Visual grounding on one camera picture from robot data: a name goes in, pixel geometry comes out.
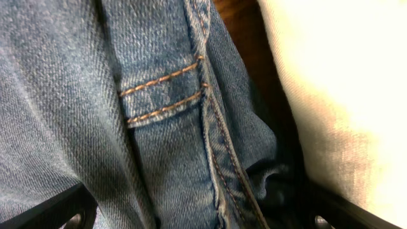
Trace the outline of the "blue denim jeans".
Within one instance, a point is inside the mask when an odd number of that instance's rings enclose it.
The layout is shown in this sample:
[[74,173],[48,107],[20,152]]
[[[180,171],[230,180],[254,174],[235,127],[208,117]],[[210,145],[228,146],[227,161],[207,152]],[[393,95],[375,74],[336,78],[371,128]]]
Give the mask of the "blue denim jeans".
[[1,2],[1,222],[285,228],[291,163],[212,1]]

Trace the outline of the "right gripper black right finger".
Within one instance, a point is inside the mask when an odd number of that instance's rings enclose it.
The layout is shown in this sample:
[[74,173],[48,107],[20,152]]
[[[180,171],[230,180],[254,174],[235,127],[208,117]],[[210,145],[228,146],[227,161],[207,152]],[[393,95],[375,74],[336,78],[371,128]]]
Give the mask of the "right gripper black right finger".
[[401,229],[313,183],[300,191],[303,228]]

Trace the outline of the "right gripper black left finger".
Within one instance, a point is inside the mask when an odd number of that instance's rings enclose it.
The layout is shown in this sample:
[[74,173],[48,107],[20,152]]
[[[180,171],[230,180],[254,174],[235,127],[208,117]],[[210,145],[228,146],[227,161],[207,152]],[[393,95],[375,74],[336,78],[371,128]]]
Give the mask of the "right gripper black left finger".
[[92,229],[97,202],[83,184],[1,223],[1,229]]

